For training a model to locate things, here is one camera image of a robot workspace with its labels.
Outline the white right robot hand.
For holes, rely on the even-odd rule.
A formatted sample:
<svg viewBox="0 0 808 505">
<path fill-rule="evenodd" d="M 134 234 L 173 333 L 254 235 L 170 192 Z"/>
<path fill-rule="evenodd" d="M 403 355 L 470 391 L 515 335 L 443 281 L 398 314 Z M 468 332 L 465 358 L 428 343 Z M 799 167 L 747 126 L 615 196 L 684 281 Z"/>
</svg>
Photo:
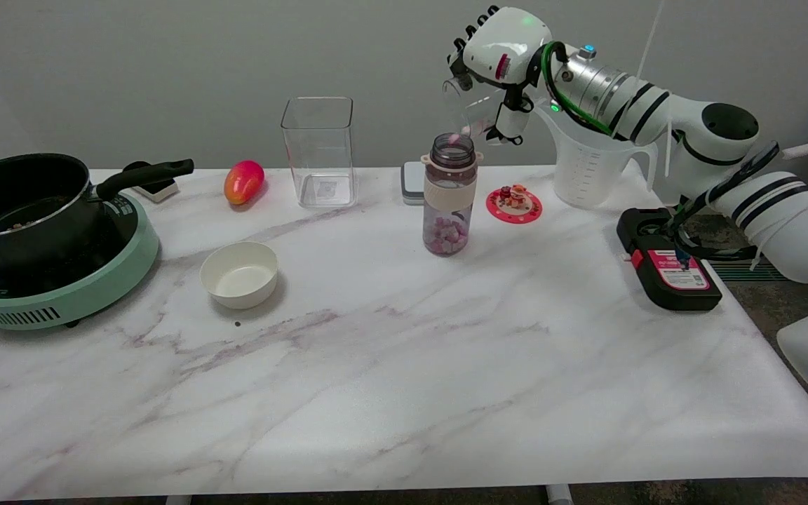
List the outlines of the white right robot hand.
<svg viewBox="0 0 808 505">
<path fill-rule="evenodd" d="M 455 133 L 490 144 L 523 143 L 530 113 L 545 100 L 541 56 L 551 30 L 532 13 L 490 6 L 453 41 L 442 93 Z"/>
</svg>

